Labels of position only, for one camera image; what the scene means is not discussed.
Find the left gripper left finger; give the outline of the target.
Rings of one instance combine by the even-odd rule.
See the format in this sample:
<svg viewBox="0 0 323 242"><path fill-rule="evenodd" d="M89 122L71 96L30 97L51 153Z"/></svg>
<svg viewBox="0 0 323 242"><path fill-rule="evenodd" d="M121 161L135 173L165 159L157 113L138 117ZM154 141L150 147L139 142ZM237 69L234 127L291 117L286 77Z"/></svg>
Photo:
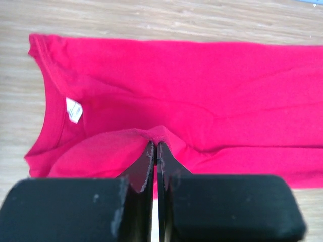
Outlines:
<svg viewBox="0 0 323 242"><path fill-rule="evenodd" d="M1 241L151 241L155 146L117 178L17 182L1 206Z"/></svg>

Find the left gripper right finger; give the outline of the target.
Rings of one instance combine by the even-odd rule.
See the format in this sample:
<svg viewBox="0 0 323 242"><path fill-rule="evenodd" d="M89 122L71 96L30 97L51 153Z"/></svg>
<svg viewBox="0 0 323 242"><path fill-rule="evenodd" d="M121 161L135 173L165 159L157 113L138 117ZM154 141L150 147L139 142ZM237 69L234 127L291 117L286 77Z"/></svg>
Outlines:
<svg viewBox="0 0 323 242"><path fill-rule="evenodd" d="M301 241L306 224L272 175L197 175L156 149L160 241Z"/></svg>

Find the red t shirt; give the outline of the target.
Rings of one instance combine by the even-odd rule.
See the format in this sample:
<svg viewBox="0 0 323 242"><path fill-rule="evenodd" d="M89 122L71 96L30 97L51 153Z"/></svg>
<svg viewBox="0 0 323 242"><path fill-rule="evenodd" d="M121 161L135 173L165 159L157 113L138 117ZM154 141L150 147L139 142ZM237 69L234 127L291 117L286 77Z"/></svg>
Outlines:
<svg viewBox="0 0 323 242"><path fill-rule="evenodd" d="M44 78L32 178L114 178L149 141L194 174L322 186L322 47L32 34Z"/></svg>

